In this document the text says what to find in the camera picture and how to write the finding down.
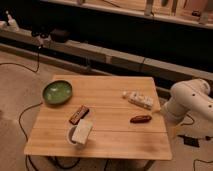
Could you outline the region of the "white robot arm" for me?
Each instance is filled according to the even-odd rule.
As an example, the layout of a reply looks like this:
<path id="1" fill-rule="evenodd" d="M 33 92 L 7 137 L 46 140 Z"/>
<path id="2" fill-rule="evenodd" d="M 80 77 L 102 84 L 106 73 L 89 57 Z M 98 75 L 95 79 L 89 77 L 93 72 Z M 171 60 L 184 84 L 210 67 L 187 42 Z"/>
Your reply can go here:
<path id="1" fill-rule="evenodd" d="M 203 79 L 175 83 L 170 89 L 170 99 L 163 105 L 162 113 L 167 123 L 179 124 L 188 111 L 194 111 L 213 122 L 213 98 L 210 85 Z"/>

